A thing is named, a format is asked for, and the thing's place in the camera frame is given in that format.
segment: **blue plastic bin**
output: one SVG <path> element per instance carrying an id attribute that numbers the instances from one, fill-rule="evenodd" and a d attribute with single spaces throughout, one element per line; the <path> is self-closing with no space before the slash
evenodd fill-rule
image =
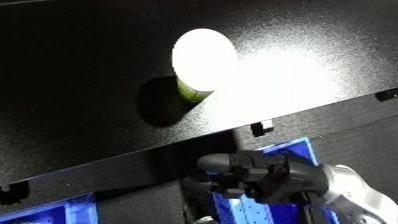
<path id="1" fill-rule="evenodd" d="M 98 224 L 93 194 L 0 216 L 0 224 Z"/>

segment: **black table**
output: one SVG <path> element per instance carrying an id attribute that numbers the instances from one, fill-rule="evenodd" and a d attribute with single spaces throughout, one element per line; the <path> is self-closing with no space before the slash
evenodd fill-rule
<path id="1" fill-rule="evenodd" d="M 89 170 L 84 173 L 80 166 L 46 181 L 32 179 L 35 198 L 40 203 L 56 198 L 35 189 L 63 190 L 57 197 L 67 197 L 132 183 L 140 188 L 183 176 L 179 168 L 193 162 L 183 157 L 206 143 L 211 145 L 207 152 L 239 148 L 230 140 L 247 136 L 247 127 L 234 133 L 231 128 L 280 117 L 276 123 L 288 126 L 282 130 L 296 130 L 302 127 L 298 121 L 308 118 L 304 110 L 395 88 L 397 8 L 388 0 L 5 4 L 0 7 L 0 183 L 127 154 L 83 166 Z M 238 94 L 220 90 L 191 105 L 178 96 L 170 54 L 179 36 L 200 27 L 231 39 L 243 82 Z M 289 77 L 291 72 L 300 75 Z M 264 84 L 258 84 L 259 76 L 266 77 Z M 312 121 L 304 131 L 290 134 L 278 132 L 277 126 L 271 140 L 245 137 L 240 144 L 257 147 L 304 134 L 316 137 L 396 115 L 394 105 L 372 111 L 378 103 L 373 96 L 344 110 L 348 102 L 335 104 L 342 110 L 332 105 L 308 112 L 335 110 L 324 115 L 335 119 Z M 300 111 L 304 115 L 298 118 L 284 116 Z M 336 117 L 343 115 L 348 119 L 336 125 Z M 316 126 L 328 128 L 309 131 Z M 150 156 L 139 153 L 153 148 Z M 170 156 L 178 153 L 184 156 L 177 161 L 186 163 L 180 167 Z M 169 169 L 153 165 L 154 157 Z M 120 173 L 107 173 L 101 180 L 104 167 L 118 167 Z M 131 170 L 136 173 L 123 179 Z"/>

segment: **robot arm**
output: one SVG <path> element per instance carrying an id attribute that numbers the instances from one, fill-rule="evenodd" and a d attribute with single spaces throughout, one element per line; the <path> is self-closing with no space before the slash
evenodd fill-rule
<path id="1" fill-rule="evenodd" d="M 210 190 L 226 198 L 246 194 L 259 203 L 272 204 L 300 201 L 297 198 L 307 192 L 335 211 L 342 224 L 398 223 L 395 202 L 345 166 L 314 166 L 291 153 L 240 151 L 204 156 L 198 167 L 213 174 Z"/>
<path id="2" fill-rule="evenodd" d="M 398 207 L 384 194 L 369 187 L 351 168 L 322 165 L 329 190 L 325 205 L 335 211 L 342 223 L 398 223 Z"/>

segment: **blue pegboard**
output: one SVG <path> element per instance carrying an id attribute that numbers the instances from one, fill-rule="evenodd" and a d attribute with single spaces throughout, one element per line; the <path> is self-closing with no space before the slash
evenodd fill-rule
<path id="1" fill-rule="evenodd" d="M 276 144 L 261 148 L 265 154 L 271 154 L 280 150 L 290 151 L 299 156 L 308 158 L 314 165 L 318 165 L 308 138 L 300 138 L 294 141 Z M 214 193 L 213 199 L 216 205 L 221 224 L 295 224 L 297 207 L 294 204 L 266 205 L 258 204 L 253 199 L 242 196 L 239 199 L 224 199 Z M 330 224 L 338 224 L 336 215 L 325 208 Z"/>
<path id="2" fill-rule="evenodd" d="M 98 224 L 93 194 L 0 216 L 0 224 Z"/>

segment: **table surface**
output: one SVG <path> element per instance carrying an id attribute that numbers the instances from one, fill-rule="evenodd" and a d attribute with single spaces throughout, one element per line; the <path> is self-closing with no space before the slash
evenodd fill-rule
<path id="1" fill-rule="evenodd" d="M 398 86 L 394 1 L 44 1 L 0 7 L 0 183 Z M 239 77 L 178 96 L 171 49 L 211 28 Z"/>

